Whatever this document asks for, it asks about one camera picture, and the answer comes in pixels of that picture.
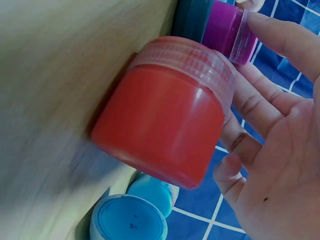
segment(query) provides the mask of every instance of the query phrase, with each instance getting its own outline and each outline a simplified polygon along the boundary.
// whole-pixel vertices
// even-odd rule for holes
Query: wooden surface
[[[90,142],[93,116],[175,4],[0,0],[1,239],[79,239],[101,194],[125,191],[133,170]]]

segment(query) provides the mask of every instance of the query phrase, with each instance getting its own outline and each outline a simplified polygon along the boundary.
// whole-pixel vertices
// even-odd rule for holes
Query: teal jar
[[[91,240],[165,240],[168,226],[150,202],[128,194],[103,198],[94,207]]]
[[[149,201],[166,218],[170,215],[178,198],[179,187],[147,174],[142,174],[130,185],[126,193]]]

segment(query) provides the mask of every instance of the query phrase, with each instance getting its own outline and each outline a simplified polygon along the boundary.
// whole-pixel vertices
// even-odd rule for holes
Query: paint jar
[[[150,202],[128,194],[113,195],[94,207],[90,240],[165,240],[168,226]]]
[[[148,43],[92,130],[114,158],[184,188],[205,176],[234,94],[228,60],[195,41]]]
[[[179,187],[142,174],[130,185],[126,193],[152,203],[167,218],[178,198]]]
[[[180,0],[171,34],[202,43],[231,62],[245,65],[258,42],[249,29],[248,13],[218,0]]]

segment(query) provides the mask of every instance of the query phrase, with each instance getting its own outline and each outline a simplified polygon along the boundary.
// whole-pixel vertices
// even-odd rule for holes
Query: jar lid
[[[165,240],[165,217],[150,202],[128,194],[102,199],[93,209],[91,240]]]
[[[129,66],[158,65],[186,74],[207,87],[219,101],[226,116],[235,92],[229,61],[219,52],[176,36],[160,37],[148,43]]]
[[[201,43],[214,0],[179,0],[171,35]]]
[[[245,65],[258,42],[248,25],[248,11],[215,1],[202,43],[224,54],[236,64]]]

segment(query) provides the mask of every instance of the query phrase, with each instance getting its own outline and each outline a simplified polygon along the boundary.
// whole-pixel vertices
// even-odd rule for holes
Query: blue tile
[[[172,211],[166,219],[168,237],[166,240],[201,240],[205,235],[208,223]]]
[[[308,99],[313,97],[313,89],[305,85],[302,81],[297,81],[293,85],[292,92]]]
[[[303,6],[307,6],[309,0],[296,0],[298,3],[301,3]]]
[[[236,227],[239,229],[241,228],[237,220],[237,217],[235,215],[235,212],[233,211],[233,209],[230,207],[229,203],[227,203],[225,199],[223,199],[221,203],[221,206],[215,221],[232,226],[232,227]]]
[[[301,75],[299,82],[303,84],[308,92],[314,89],[314,84],[305,75]]]
[[[300,24],[316,35],[320,32],[320,17],[310,11],[304,12]]]
[[[309,9],[320,13],[320,1],[319,0],[296,0],[301,3],[303,6],[308,7]]]
[[[207,240],[250,240],[250,238],[244,233],[213,225]]]
[[[259,60],[261,63],[269,67],[267,68],[267,72],[270,72],[270,70],[273,71],[277,69],[277,66],[281,63],[282,59],[283,57],[271,51],[265,45],[262,45],[254,63],[256,64],[256,61]],[[264,69],[261,69],[260,71],[266,75],[266,71],[264,71]]]
[[[274,8],[276,0],[267,0],[264,5],[260,9],[259,13],[264,14],[266,16],[271,16],[272,10]]]
[[[305,9],[291,0],[279,0],[274,18],[291,21],[299,24],[304,16]]]
[[[280,64],[277,66],[277,71],[282,76],[287,77],[289,81],[297,79],[300,73],[294,66],[291,65],[286,57],[283,58]]]
[[[319,0],[309,0],[306,6],[310,9],[314,10],[315,12],[320,13],[320,1]]]
[[[220,197],[220,190],[213,180],[215,166],[227,154],[216,150],[201,185],[196,189],[181,189],[175,206],[179,209],[211,219]]]

